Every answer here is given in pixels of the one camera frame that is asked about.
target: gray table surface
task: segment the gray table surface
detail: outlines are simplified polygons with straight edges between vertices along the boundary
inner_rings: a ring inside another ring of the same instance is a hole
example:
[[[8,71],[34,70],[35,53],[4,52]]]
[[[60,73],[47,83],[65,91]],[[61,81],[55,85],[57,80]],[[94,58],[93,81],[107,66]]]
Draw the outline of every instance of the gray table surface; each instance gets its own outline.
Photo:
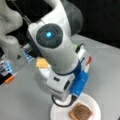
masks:
[[[89,81],[84,93],[100,106],[101,120],[118,120],[120,116],[120,49],[74,36],[85,43],[93,57]],[[0,86],[0,120],[50,120],[51,95],[35,62],[29,63],[9,85]]]

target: blue gripper part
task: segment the blue gripper part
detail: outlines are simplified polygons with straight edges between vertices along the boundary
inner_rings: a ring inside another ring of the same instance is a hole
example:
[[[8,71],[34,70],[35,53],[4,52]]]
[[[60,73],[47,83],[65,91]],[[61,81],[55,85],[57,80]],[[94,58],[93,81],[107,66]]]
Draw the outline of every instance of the blue gripper part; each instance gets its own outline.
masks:
[[[80,74],[73,81],[73,85],[70,90],[71,94],[77,97],[80,96],[86,85],[87,80],[88,80],[88,74],[85,73],[84,71],[81,71]]]

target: plate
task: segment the plate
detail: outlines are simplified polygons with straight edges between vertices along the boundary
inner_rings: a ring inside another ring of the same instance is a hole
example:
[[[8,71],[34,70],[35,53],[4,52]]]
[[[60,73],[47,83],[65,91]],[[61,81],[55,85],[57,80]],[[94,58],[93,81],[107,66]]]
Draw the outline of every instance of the plate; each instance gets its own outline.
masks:
[[[69,97],[67,98],[67,100],[64,103],[62,103],[58,100],[56,102],[59,104],[65,105],[65,104],[69,103],[70,98],[71,98],[71,96],[69,95]],[[87,106],[92,111],[93,114],[88,120],[101,120],[101,112],[100,112],[99,105],[92,97],[90,97],[89,95],[84,94],[84,93],[82,93],[80,95],[80,97],[76,100],[76,102],[70,107],[61,108],[61,107],[58,107],[55,104],[53,104],[53,106],[51,108],[51,113],[50,113],[51,120],[71,120],[70,117],[68,116],[68,113],[70,110],[72,110],[72,108],[78,102]]]

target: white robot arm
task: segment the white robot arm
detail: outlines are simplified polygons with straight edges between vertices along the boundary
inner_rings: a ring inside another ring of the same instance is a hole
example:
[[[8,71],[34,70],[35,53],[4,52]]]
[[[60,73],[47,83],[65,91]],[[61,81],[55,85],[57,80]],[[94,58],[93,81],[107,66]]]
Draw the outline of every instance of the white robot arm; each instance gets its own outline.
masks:
[[[51,65],[46,84],[52,92],[53,102],[57,104],[54,98],[65,101],[72,94],[71,105],[88,79],[89,54],[83,45],[76,53],[71,40],[72,35],[80,32],[83,17],[67,0],[45,1],[53,10],[29,26],[28,36]]]
[[[16,70],[27,63],[27,60],[22,53],[18,40],[6,34],[17,30],[22,24],[21,15],[10,9],[5,0],[0,0],[0,47],[4,51],[4,59],[14,63]]]

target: black cable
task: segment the black cable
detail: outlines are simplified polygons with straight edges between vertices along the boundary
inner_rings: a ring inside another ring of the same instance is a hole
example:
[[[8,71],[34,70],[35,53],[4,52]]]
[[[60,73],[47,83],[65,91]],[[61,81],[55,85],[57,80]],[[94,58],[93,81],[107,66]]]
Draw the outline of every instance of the black cable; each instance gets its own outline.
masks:
[[[16,5],[16,3],[14,1],[12,1],[12,4],[16,7],[16,9],[18,10],[18,12],[22,15],[22,17],[25,17],[25,15],[23,14],[23,12],[20,10],[20,8]]]
[[[12,0],[10,0],[11,2],[12,2],[12,4],[16,7],[16,9],[18,10],[18,12],[21,14],[21,16],[23,17],[23,19],[26,21],[26,23],[28,24],[28,25],[30,25],[32,22],[31,22],[31,20],[26,16],[26,15],[24,15],[23,14],[23,12],[20,10],[20,8],[17,6],[17,4],[14,2],[14,1],[12,1]]]
[[[80,45],[77,47],[76,51],[75,51],[76,53],[78,53],[78,52],[79,52],[79,50],[80,50],[80,48],[81,48],[81,46],[82,46],[82,45],[84,45],[84,46],[85,46],[85,44],[84,44],[84,43],[80,44]]]
[[[57,106],[59,106],[59,107],[63,107],[63,108],[71,106],[71,105],[76,101],[76,99],[77,99],[77,97],[74,96],[74,95],[72,95],[72,96],[71,96],[71,101],[70,101],[70,103],[69,103],[68,105],[60,105],[60,104],[56,103],[56,101],[55,101],[55,99],[54,99],[54,96],[52,95],[52,101],[53,101],[53,103],[54,103],[55,105],[57,105]]]

